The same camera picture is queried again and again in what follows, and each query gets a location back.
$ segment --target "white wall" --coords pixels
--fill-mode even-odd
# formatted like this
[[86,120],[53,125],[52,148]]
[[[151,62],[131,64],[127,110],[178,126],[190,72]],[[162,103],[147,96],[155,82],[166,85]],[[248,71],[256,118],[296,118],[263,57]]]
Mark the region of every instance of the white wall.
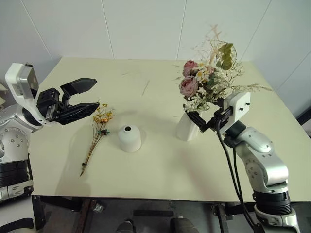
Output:
[[311,103],[310,0],[0,0],[0,82],[12,62],[41,82],[62,56],[200,59],[218,24],[291,112]]

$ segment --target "table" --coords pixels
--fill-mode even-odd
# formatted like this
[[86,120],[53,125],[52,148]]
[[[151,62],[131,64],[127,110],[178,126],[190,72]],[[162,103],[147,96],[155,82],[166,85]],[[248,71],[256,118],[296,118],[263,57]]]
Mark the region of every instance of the table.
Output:
[[[116,197],[138,199],[238,201],[224,152],[216,133],[209,130],[192,141],[175,136],[184,102],[176,78],[183,61],[104,60],[62,58],[40,85],[43,91],[78,78],[98,83],[88,92],[72,96],[72,105],[101,100],[115,109],[111,132],[94,151],[80,177],[92,139],[92,117],[62,126],[44,127],[32,134],[30,159],[34,195]],[[270,87],[250,62],[236,84]],[[209,120],[216,106],[203,113]],[[289,169],[292,201],[311,200],[311,140],[274,91],[252,93],[250,111],[241,119],[265,133]],[[123,152],[117,132],[135,124],[142,147]],[[238,170],[245,201],[251,186],[241,160]]]

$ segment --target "small white vase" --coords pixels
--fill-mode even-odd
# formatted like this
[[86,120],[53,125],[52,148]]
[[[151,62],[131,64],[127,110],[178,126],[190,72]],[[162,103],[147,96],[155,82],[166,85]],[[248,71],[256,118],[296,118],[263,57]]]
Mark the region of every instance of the small white vase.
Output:
[[190,141],[198,135],[199,127],[184,113],[176,127],[176,136],[183,141]]

